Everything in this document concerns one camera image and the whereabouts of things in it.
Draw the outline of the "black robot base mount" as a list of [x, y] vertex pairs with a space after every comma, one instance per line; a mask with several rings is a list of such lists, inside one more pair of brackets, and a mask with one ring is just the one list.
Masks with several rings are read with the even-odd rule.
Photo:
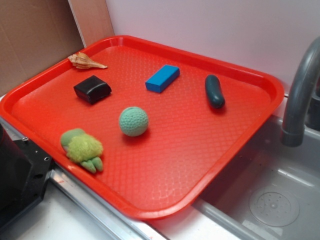
[[1, 231], [44, 199], [52, 166], [52, 157], [36, 143], [13, 140], [0, 127]]

